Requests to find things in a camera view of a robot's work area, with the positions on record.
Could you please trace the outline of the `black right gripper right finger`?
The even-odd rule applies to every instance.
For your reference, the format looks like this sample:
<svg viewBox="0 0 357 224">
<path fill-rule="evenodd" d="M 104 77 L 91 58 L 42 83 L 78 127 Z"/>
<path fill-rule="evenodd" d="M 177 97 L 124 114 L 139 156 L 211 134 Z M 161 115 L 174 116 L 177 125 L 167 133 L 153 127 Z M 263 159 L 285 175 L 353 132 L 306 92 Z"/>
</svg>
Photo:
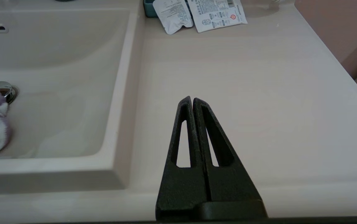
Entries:
<svg viewBox="0 0 357 224">
<path fill-rule="evenodd" d="M 206 178 L 207 198 L 217 202 L 262 201 L 211 106 L 195 98 L 193 112 Z"/>
</svg>

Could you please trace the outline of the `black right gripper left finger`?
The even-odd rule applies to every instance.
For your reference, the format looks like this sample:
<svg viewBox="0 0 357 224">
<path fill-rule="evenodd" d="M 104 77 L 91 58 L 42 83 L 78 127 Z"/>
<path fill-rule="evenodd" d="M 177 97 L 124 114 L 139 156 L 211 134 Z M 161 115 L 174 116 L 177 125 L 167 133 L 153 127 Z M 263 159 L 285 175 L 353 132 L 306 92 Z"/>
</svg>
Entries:
<svg viewBox="0 0 357 224">
<path fill-rule="evenodd" d="M 177 165 L 180 133 L 187 124 L 190 167 Z M 169 149 L 155 206 L 158 222 L 205 222 L 205 206 L 209 201 L 204 150 L 190 96 L 177 106 Z"/>
</svg>

